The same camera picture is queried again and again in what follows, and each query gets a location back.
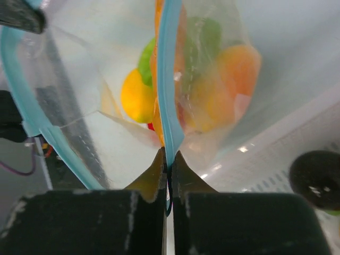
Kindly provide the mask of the small orange fruit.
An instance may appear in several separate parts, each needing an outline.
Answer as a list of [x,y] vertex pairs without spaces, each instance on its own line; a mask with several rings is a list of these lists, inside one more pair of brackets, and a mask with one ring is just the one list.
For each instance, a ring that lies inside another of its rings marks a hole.
[[160,20],[162,17],[163,5],[164,5],[163,0],[155,1],[155,46],[154,46],[154,49],[152,51],[152,55],[149,61],[151,75],[152,75],[152,87],[153,87],[154,98],[155,98],[152,125],[162,147],[165,145],[165,143],[164,143],[164,135],[163,135],[163,129],[162,129],[162,121],[160,118],[158,91],[157,91],[157,50],[158,50],[159,24],[160,24]]

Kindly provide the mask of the yellow lemon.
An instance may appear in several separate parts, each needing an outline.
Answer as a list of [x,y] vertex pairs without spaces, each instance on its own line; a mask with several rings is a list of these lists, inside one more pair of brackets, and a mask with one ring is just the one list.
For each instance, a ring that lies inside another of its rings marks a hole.
[[121,89],[121,103],[126,115],[137,123],[149,124],[154,114],[153,88],[145,85],[138,69],[125,78]]

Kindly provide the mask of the green leaf vegetable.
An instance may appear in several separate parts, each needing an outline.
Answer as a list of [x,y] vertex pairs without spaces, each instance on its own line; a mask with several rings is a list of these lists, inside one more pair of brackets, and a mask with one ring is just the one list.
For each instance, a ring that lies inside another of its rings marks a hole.
[[152,87],[152,74],[150,68],[150,58],[156,44],[155,37],[144,47],[138,61],[138,71],[141,74],[142,81],[145,85]]

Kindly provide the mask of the clear zip top bag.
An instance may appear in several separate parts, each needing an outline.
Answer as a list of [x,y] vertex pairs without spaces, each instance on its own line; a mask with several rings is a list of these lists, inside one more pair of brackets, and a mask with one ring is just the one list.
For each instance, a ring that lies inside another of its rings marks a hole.
[[[1,30],[3,70],[24,130],[42,135],[87,188],[128,186],[162,147],[156,132],[130,119],[121,103],[126,76],[155,37],[155,1],[27,2],[43,11],[43,33]],[[169,164],[178,151],[196,163],[211,162],[240,121],[205,133],[185,130],[195,80],[184,83],[184,45],[194,16],[220,24],[219,52],[253,46],[236,1],[164,1],[157,91]]]

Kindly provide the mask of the green lime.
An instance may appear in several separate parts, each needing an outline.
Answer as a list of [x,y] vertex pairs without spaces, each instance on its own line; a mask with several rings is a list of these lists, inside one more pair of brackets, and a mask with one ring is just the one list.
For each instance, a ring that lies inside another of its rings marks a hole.
[[220,50],[222,29],[211,18],[190,17],[187,19],[184,45],[184,83],[191,84],[206,69]]

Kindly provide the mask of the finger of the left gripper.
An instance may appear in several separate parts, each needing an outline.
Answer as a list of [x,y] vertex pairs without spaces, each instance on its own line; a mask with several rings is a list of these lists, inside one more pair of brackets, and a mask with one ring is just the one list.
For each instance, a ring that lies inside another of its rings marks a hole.
[[42,34],[46,18],[41,9],[32,7],[27,1],[1,0],[1,25]]

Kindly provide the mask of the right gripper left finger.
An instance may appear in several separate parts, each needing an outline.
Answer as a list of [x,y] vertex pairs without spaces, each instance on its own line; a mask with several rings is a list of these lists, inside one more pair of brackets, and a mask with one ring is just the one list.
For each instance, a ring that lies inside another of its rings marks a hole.
[[59,190],[17,201],[1,254],[165,254],[166,160],[122,190]]

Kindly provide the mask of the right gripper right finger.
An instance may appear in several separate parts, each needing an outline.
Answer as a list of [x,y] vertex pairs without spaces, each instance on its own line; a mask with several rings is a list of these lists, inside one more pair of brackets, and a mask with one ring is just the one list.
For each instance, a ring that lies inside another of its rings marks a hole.
[[331,254],[314,210],[301,197],[218,192],[180,152],[171,197],[176,254]]

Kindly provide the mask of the orange papaya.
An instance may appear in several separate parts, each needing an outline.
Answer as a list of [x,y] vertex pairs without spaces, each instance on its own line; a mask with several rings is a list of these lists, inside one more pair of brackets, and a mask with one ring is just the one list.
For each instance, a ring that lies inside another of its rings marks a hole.
[[186,132],[234,126],[245,114],[257,84],[261,55],[251,45],[221,50],[188,92]]

